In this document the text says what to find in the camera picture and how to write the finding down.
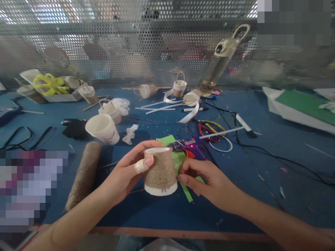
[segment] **fingernail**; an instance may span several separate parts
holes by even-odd
[[[147,165],[147,167],[150,167],[154,163],[154,156],[153,155],[148,155],[144,159],[144,163]]]
[[[185,175],[179,175],[179,181],[183,184],[187,183],[187,177]]]

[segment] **plastic bottle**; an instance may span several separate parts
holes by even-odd
[[[237,31],[242,27],[247,28],[243,37],[235,38]],[[250,25],[242,24],[235,30],[231,38],[225,38],[223,41],[219,42],[216,45],[214,55],[209,63],[204,79],[199,87],[202,96],[208,97],[211,95],[218,80],[228,66],[228,63],[231,60],[233,54],[235,53],[238,45],[240,44],[242,39],[248,34],[249,30]]]

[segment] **hand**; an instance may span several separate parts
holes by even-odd
[[[207,184],[196,180],[197,176]],[[178,180],[221,210],[236,214],[243,207],[245,194],[210,161],[185,160],[179,168]]]
[[[144,150],[149,147],[162,146],[162,142],[156,140],[142,141],[135,146],[129,153],[127,153],[115,166],[111,174],[101,184],[99,189],[104,193],[104,197],[107,199],[107,203],[111,203],[111,206],[119,204],[134,188],[137,182],[143,176],[142,173],[138,174],[134,168],[134,164],[141,159],[144,159]],[[146,171],[154,163],[154,157],[149,155],[144,160]]]

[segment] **green paper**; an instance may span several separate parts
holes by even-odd
[[[319,109],[328,100],[297,91],[284,91],[276,101],[335,126],[335,114],[327,109]]]
[[[162,142],[163,143],[162,146],[168,146],[169,144],[176,141],[173,135],[169,135],[169,136],[166,136],[164,138],[160,138],[160,139],[156,139],[156,140]],[[178,177],[179,167],[183,163],[183,161],[186,160],[186,155],[183,151],[174,151],[174,152],[172,152],[172,158],[173,158],[174,169],[176,171],[176,176]],[[204,181],[202,180],[201,177],[197,177],[196,179],[201,181],[202,183],[204,183]],[[185,186],[184,184],[181,183],[181,187],[182,187],[182,189],[183,189],[183,191],[184,191],[184,193],[187,197],[188,202],[192,202],[193,198],[192,198],[191,194],[189,193],[187,186]]]

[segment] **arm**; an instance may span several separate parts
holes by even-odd
[[[204,184],[196,176],[206,179]],[[187,159],[178,179],[221,210],[254,223],[285,250],[335,250],[335,239],[238,189],[213,163]]]
[[[129,194],[141,179],[141,172],[154,163],[153,156],[148,156],[141,170],[134,167],[135,163],[143,159],[142,152],[148,147],[161,145],[161,142],[149,140],[135,146],[95,191],[38,235],[24,251],[73,250],[101,218]]]

